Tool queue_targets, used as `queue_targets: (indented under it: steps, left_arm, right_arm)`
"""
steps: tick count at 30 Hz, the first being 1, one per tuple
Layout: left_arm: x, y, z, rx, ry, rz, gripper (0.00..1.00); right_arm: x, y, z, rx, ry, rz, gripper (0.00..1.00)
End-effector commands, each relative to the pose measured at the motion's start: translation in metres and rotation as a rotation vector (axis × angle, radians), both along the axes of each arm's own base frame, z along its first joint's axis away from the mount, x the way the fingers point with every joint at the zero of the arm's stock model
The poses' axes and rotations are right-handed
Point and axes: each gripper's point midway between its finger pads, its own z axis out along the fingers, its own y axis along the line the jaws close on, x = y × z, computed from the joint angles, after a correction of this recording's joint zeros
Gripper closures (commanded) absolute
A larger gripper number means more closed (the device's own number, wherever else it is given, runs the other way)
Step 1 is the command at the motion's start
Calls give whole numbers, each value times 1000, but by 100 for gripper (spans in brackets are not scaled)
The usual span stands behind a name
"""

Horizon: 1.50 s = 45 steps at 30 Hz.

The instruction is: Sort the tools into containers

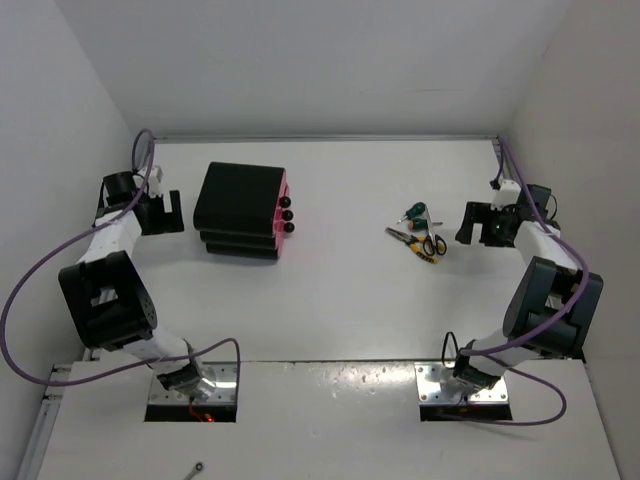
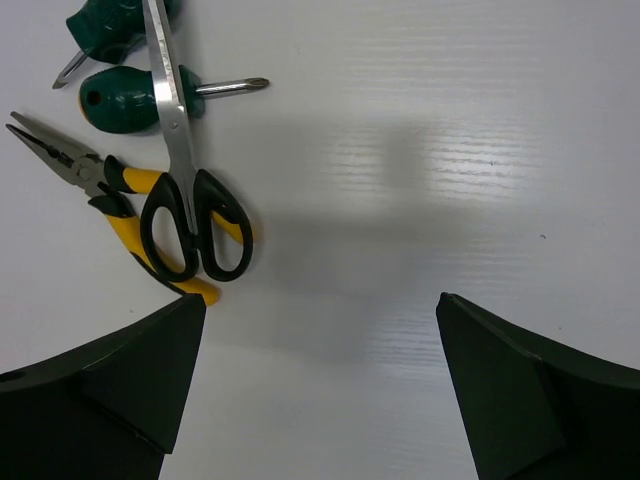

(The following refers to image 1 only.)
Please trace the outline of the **black drawer cabinet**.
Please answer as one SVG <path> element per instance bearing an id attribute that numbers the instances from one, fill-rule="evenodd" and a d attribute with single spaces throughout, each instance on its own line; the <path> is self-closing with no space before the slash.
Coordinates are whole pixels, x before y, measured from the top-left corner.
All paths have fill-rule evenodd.
<path id="1" fill-rule="evenodd" d="M 282 167 L 209 164 L 193 225 L 210 254 L 277 260 L 273 214 Z"/>

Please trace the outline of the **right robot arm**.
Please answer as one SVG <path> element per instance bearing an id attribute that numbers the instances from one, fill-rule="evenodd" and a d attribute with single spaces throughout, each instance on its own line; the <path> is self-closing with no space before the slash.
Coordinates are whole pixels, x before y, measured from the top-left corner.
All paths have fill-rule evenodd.
<path id="1" fill-rule="evenodd" d="M 526 270 L 501 328 L 470 341 L 442 376 L 442 386 L 457 400 L 493 388 L 508 369 L 526 361 L 577 355 L 604 286 L 562 243 L 560 225 L 548 210 L 549 188 L 506 179 L 491 186 L 494 199 L 468 203 L 455 238 L 470 243 L 474 225 L 480 225 L 481 244 L 517 249 Z"/>

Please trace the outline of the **orange green screwdriver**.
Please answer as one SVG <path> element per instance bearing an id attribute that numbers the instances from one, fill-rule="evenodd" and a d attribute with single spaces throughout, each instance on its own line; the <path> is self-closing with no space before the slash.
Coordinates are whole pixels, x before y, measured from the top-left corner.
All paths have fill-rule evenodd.
<path id="1" fill-rule="evenodd" d="M 411 231 L 428 231 L 432 227 L 442 225 L 442 222 L 433 222 L 422 217 L 414 218 L 408 221 L 408 227 Z"/>

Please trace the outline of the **black yellow scissors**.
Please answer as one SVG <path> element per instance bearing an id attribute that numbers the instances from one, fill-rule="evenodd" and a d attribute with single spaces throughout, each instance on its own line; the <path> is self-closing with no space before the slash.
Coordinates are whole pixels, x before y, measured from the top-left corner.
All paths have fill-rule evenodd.
<path id="1" fill-rule="evenodd" d="M 432 220 L 428 208 L 425 208 L 426 235 L 422 243 L 423 252 L 427 257 L 444 256 L 447 253 L 445 240 L 435 231 L 436 223 Z"/>

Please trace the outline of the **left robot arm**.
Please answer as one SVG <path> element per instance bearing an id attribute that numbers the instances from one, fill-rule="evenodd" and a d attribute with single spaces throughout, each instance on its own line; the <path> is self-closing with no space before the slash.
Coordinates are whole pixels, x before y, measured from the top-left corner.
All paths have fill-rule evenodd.
<path id="1" fill-rule="evenodd" d="M 104 177 L 95 233 L 86 253 L 58 280 L 82 343 L 145 361 L 167 391 L 206 401 L 215 380 L 189 342 L 170 333 L 132 261 L 142 236 L 184 229 L 180 194 L 162 189 L 158 167 Z"/>

